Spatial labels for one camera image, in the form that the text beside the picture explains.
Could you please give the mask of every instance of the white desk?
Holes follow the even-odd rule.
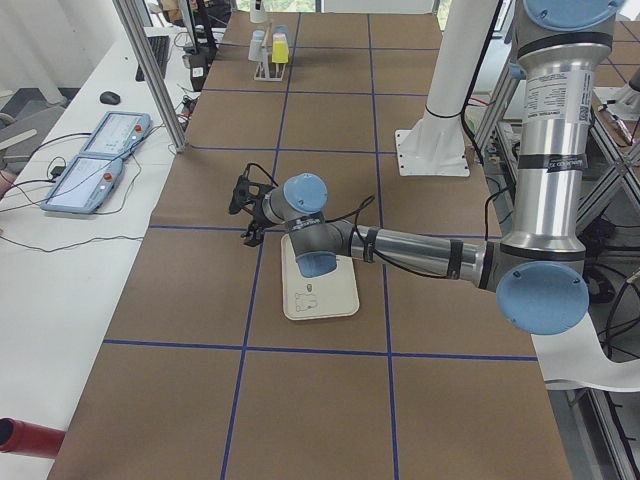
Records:
[[[173,37],[180,31],[150,29],[148,33]],[[185,93],[180,86],[191,88],[181,57],[182,51],[172,45],[165,83],[174,105]],[[162,120],[146,83],[134,80],[137,66],[123,34],[47,139],[90,132],[110,110],[146,112],[154,125],[160,125]],[[98,98],[105,90],[118,93],[122,102],[117,106],[101,104]],[[70,161],[84,141],[86,137],[79,137],[43,148],[17,181],[46,178],[53,157],[61,155]],[[72,218],[29,206],[0,212],[3,235],[48,249],[100,236],[142,237],[173,161],[169,144],[166,130],[160,128],[136,151],[142,172],[120,213]],[[100,211],[120,207],[137,172],[137,165],[129,160],[121,184]],[[49,188],[45,183],[24,187],[35,201]],[[25,203],[24,196],[13,189],[0,202],[0,210]],[[45,254],[0,241],[0,417],[67,429],[139,246],[138,241],[114,240]],[[0,478],[42,480],[52,464],[46,459],[4,454],[0,456]]]

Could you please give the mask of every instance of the blue joint cap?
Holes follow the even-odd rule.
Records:
[[[624,0],[524,0],[524,9],[542,28],[575,32],[609,19],[623,3]]]
[[[520,65],[513,62],[509,62],[509,75],[516,80],[525,80],[527,78],[527,74],[520,68]]]
[[[327,203],[327,186],[313,173],[301,173],[290,178],[283,190],[287,203],[300,213],[318,213]]]
[[[589,307],[589,289],[572,268],[555,262],[518,265],[496,289],[498,307],[516,327],[555,335],[577,325]]]
[[[333,272],[337,266],[336,254],[333,252],[309,252],[296,257],[300,275],[314,278]]]

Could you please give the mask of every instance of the white pillar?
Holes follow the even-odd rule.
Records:
[[[424,116],[396,131],[400,175],[469,175],[460,115],[491,20],[501,0],[454,0]],[[439,118],[432,115],[452,118]]]

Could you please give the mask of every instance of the table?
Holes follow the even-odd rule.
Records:
[[[180,31],[153,28],[148,34],[168,34],[173,39]],[[181,87],[190,88],[189,71],[182,64],[181,49],[173,45],[171,52],[166,85],[177,105],[185,93]],[[155,125],[160,125],[162,121],[146,83],[134,81],[136,68],[137,61],[123,34],[47,139],[90,132],[110,110],[146,112]],[[101,104],[98,97],[105,90],[118,93],[122,103],[114,107]],[[80,137],[62,141],[37,152],[18,181],[46,178],[53,157],[62,156],[70,161],[85,140],[86,137]],[[35,206],[3,211],[27,203],[20,192],[13,190],[0,202],[0,228],[4,236],[47,249],[99,236],[144,236],[150,212],[173,162],[169,144],[166,131],[160,128],[136,151],[141,173],[122,212],[69,218],[45,214]],[[123,204],[127,186],[137,173],[137,165],[129,160],[122,183],[100,211],[116,210]],[[33,184],[24,189],[38,200],[49,187]],[[139,247],[139,241],[114,240],[44,254],[0,241],[2,416],[66,430]],[[0,478],[42,479],[52,463],[2,455]]]
[[[434,17],[274,17],[295,39],[286,82],[251,80],[234,14],[50,478],[571,478],[531,338],[494,295],[358,264],[356,315],[284,318],[282,231],[249,250],[226,212],[247,161],[322,176],[328,217],[373,192],[362,223],[467,241],[488,190],[475,165],[397,171]]]

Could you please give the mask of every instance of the window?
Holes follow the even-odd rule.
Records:
[[[238,10],[249,11],[250,0],[237,0]],[[317,0],[267,0],[271,12],[315,12]]]

